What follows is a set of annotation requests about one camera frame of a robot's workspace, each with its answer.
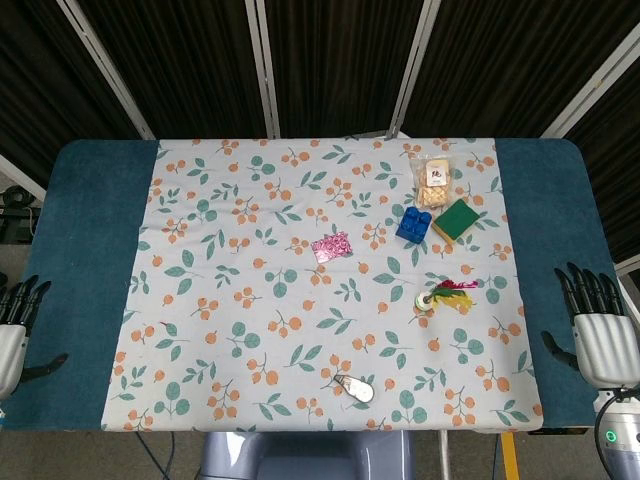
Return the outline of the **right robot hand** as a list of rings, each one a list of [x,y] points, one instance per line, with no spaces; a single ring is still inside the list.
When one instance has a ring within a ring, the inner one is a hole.
[[[541,337],[557,361],[580,372],[599,390],[639,385],[639,343],[634,322],[624,312],[618,287],[604,273],[594,274],[569,262],[556,268],[569,312],[575,351],[562,349],[548,331]]]

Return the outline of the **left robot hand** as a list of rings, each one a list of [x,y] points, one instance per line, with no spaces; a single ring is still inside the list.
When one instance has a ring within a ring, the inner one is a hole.
[[[22,383],[48,376],[68,359],[62,353],[49,363],[25,367],[31,332],[50,281],[37,284],[33,275],[11,289],[1,288],[1,400],[7,400]]]

